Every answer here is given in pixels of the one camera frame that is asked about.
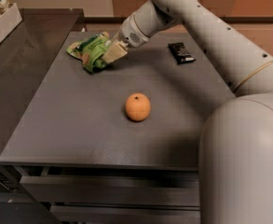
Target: gray table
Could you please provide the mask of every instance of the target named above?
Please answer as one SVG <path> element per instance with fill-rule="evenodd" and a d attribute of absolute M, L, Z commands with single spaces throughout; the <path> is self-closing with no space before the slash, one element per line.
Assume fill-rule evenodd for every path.
<path fill-rule="evenodd" d="M 91 75 L 66 54 L 92 33 L 72 32 L 0 156 L 3 164 L 198 169 L 204 122 L 234 96 L 187 34 L 155 35 Z M 182 41 L 197 58 L 177 65 L 167 44 Z M 143 92 L 151 114 L 135 123 L 125 100 Z"/>
<path fill-rule="evenodd" d="M 0 44 L 0 154 L 66 37 L 81 31 L 84 18 L 82 9 L 20 13 L 22 22 Z"/>

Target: drawer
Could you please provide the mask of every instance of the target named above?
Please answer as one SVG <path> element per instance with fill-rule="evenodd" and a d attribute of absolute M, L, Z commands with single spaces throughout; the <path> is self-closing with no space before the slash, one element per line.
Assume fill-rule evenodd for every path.
<path fill-rule="evenodd" d="M 23 176 L 20 183 L 39 202 L 199 207 L 197 180 Z"/>
<path fill-rule="evenodd" d="M 51 206 L 60 221 L 100 224 L 199 224 L 199 211 Z"/>

